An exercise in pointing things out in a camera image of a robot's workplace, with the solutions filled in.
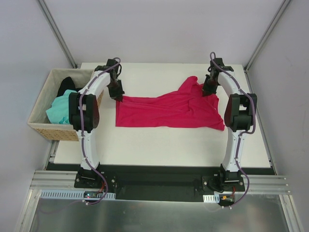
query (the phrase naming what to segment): purple cable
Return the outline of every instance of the purple cable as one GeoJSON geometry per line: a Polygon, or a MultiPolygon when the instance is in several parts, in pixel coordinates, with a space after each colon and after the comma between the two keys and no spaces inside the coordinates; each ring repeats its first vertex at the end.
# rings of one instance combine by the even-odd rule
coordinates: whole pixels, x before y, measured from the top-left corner
{"type": "MultiPolygon", "coordinates": [[[[120,62],[121,62],[121,59],[120,59],[120,58],[116,57],[116,58],[114,58],[114,59],[119,60],[118,63],[115,64],[115,65],[113,65],[113,66],[111,66],[111,67],[109,67],[108,69],[106,69],[106,70],[100,72],[96,77],[94,77],[94,78],[92,79],[92,81],[89,83],[89,85],[87,86],[87,88],[90,88],[90,87],[93,85],[93,83],[94,83],[101,75],[103,75],[104,73],[108,72],[109,70],[114,69],[115,67],[117,67],[117,66],[120,64],[120,62]]],[[[104,184],[105,184],[105,186],[106,186],[106,191],[105,191],[105,193],[102,195],[102,197],[101,197],[100,199],[98,199],[96,202],[88,202],[88,204],[97,204],[97,203],[99,203],[100,201],[102,201],[102,199],[106,196],[106,194],[107,194],[107,192],[108,192],[108,185],[107,185],[107,181],[106,181],[106,179],[104,178],[104,176],[103,176],[100,172],[98,172],[98,171],[90,164],[90,162],[89,162],[88,159],[87,159],[86,153],[85,153],[85,148],[84,148],[83,97],[85,96],[85,94],[87,93],[87,91],[88,91],[88,89],[85,89],[85,91],[81,94],[81,96],[80,96],[80,98],[79,98],[79,109],[80,109],[80,114],[81,114],[81,127],[82,127],[82,152],[83,152],[83,157],[85,158],[86,163],[89,165],[89,167],[90,167],[96,174],[98,174],[98,175],[102,178],[102,180],[104,181],[104,184]]]]}
{"type": "Polygon", "coordinates": [[[248,185],[247,185],[247,188],[246,188],[246,191],[244,192],[244,194],[242,195],[242,197],[236,201],[233,205],[237,204],[238,202],[240,202],[248,193],[249,191],[249,186],[250,186],[250,180],[249,180],[249,177],[248,175],[243,171],[243,169],[240,167],[239,163],[238,163],[238,155],[239,155],[239,148],[240,148],[240,142],[241,142],[241,137],[243,134],[253,134],[255,132],[255,127],[256,127],[256,121],[255,121],[255,108],[254,108],[254,102],[253,102],[253,99],[252,97],[247,94],[245,91],[243,91],[241,88],[240,88],[240,85],[238,83],[238,81],[235,79],[235,77],[233,77],[231,74],[229,74],[227,71],[223,70],[219,65],[216,64],[216,62],[214,61],[214,59],[216,58],[216,54],[214,52],[211,52],[210,54],[210,58],[211,58],[211,61],[212,63],[214,64],[214,66],[216,66],[217,69],[219,69],[220,71],[224,72],[226,75],[228,75],[236,84],[238,90],[243,93],[250,101],[250,105],[251,105],[251,110],[252,110],[252,116],[253,116],[253,128],[252,128],[252,131],[243,131],[239,134],[239,138],[238,138],[238,142],[237,142],[237,147],[236,147],[236,155],[235,155],[235,161],[236,161],[236,165],[238,167],[238,169],[240,170],[240,172],[247,178],[247,181],[248,181],[248,185]]]}

